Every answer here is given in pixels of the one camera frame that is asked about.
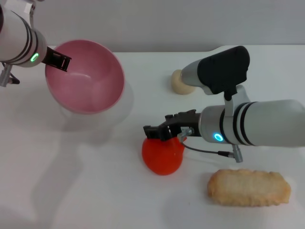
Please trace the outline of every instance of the orange ball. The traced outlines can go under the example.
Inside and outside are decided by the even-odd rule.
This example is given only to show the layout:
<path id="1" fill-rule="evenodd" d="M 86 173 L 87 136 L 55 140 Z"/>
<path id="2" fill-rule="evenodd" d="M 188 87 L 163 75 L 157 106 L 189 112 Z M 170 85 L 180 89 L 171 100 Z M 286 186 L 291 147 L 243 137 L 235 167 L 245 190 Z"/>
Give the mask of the orange ball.
<path id="1" fill-rule="evenodd" d="M 145 139 L 142 145 L 142 157 L 147 167 L 158 175 L 174 173 L 181 165 L 184 146 L 177 138 L 167 141 Z"/>

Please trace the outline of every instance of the white table surface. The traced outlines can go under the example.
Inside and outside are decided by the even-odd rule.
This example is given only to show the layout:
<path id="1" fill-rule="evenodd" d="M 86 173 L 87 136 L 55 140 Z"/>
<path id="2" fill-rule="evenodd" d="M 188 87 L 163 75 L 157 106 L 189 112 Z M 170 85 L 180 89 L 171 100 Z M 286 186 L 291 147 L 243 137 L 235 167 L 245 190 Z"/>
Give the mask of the white table surface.
<path id="1" fill-rule="evenodd" d="M 122 99 L 93 116 L 71 115 L 50 95 L 44 65 L 14 67 L 20 85 L 0 88 L 0 229 L 298 229 L 305 226 L 305 148 L 246 147 L 244 162 L 185 150 L 179 170 L 145 167 L 144 125 L 179 111 L 223 104 L 199 88 L 171 91 L 172 72 L 213 53 L 116 53 L 126 73 Z M 297 99 L 305 105 L 305 46 L 246 46 L 243 84 L 252 101 Z M 230 145 L 189 138 L 207 150 Z M 214 205 L 206 196 L 221 168 L 280 172 L 289 204 L 265 208 Z"/>

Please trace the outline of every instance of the pink bowl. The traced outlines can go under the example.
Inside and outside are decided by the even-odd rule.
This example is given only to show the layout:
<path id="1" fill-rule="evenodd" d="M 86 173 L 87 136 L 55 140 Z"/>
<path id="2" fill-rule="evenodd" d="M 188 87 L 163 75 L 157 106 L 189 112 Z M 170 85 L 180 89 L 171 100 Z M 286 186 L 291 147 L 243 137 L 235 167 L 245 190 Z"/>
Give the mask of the pink bowl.
<path id="1" fill-rule="evenodd" d="M 70 56 L 68 71 L 46 65 L 45 75 L 53 97 L 66 109 L 95 114 L 115 105 L 124 90 L 124 71 L 104 46 L 85 40 L 64 43 L 55 49 Z"/>

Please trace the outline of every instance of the white wall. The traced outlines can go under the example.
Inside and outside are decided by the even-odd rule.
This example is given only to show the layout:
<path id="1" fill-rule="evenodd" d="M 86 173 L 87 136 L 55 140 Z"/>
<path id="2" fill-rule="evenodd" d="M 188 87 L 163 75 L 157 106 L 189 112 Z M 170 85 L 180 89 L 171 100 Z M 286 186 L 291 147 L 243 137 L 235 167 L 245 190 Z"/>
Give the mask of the white wall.
<path id="1" fill-rule="evenodd" d="M 45 0 L 37 4 L 35 25 L 50 45 L 90 39 L 126 52 L 305 43 L 304 0 Z"/>

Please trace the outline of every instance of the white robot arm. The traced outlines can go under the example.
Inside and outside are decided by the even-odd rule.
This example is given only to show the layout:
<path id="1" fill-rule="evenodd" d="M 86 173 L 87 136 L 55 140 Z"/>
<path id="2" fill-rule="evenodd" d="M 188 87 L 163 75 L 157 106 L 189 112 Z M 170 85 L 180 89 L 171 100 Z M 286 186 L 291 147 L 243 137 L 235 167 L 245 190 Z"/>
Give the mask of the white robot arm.
<path id="1" fill-rule="evenodd" d="M 47 46 L 43 35 L 33 27 L 36 8 L 34 0 L 7 0 L 0 5 L 0 62 L 5 68 L 0 76 L 0 86 L 9 83 L 13 65 L 33 67 L 43 62 L 67 71 L 70 57 Z"/>
<path id="2" fill-rule="evenodd" d="M 243 161 L 238 145 L 305 146 L 303 105 L 296 100 L 250 102 L 239 85 L 246 81 L 249 64 L 247 49 L 238 46 L 186 66 L 182 81 L 201 87 L 207 95 L 224 92 L 224 105 L 209 106 L 201 113 L 167 115 L 166 122 L 158 127 L 145 126 L 146 136 L 163 141 L 175 136 L 201 136 L 207 142 L 231 144 L 233 153 L 218 154 L 234 157 L 236 162 Z"/>

